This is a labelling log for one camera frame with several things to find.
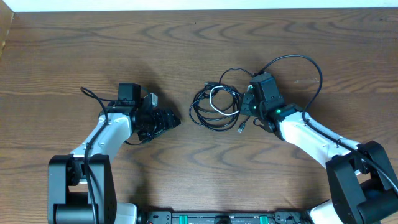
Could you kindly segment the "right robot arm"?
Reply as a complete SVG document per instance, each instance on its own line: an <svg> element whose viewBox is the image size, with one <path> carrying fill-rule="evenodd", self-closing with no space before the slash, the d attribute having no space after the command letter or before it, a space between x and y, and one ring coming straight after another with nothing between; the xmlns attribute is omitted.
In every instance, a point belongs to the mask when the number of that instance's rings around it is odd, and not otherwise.
<svg viewBox="0 0 398 224"><path fill-rule="evenodd" d="M397 177L385 149L334 133L295 104L285 104L274 77L253 77L240 113L305 151L326 169L331 199L311 208L312 223L379 223L397 212Z"/></svg>

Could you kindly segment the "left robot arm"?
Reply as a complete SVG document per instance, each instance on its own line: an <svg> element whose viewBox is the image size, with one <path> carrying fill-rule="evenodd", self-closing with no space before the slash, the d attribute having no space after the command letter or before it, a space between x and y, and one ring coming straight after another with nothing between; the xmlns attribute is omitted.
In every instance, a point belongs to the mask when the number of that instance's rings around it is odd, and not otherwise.
<svg viewBox="0 0 398 224"><path fill-rule="evenodd" d="M141 144L180 125L171 109L158 108L154 93L141 95L135 83L119 84L115 100L82 87L102 108L98 124L71 153L55 155L48 164L49 223L144 223L132 203L118 202L111 163L121 146L137 134Z"/></svg>

